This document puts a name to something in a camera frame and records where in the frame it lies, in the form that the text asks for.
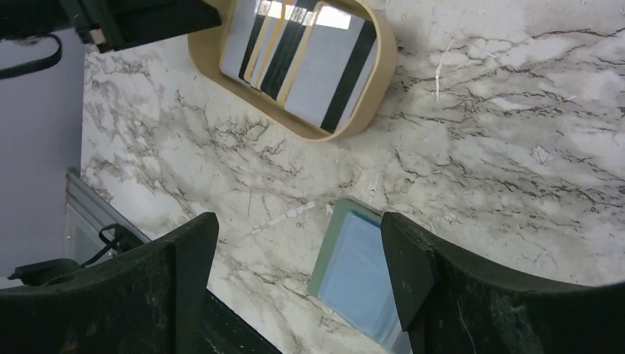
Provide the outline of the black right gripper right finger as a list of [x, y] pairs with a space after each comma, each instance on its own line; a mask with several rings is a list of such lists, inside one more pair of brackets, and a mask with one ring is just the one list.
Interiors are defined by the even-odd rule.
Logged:
[[381, 222], [399, 321], [415, 353], [622, 353], [624, 284], [514, 270], [398, 212]]

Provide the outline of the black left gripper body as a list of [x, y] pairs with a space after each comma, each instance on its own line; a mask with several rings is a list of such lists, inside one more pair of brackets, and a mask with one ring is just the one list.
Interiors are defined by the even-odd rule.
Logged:
[[119, 51], [222, 24], [204, 1], [2, 1], [1, 39], [74, 30], [101, 52]]

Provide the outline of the green card holder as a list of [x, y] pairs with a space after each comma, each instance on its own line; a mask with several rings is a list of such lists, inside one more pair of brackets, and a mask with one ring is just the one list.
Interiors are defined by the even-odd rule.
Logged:
[[411, 353], [394, 300], [381, 220], [359, 200], [339, 199], [307, 291], [387, 353]]

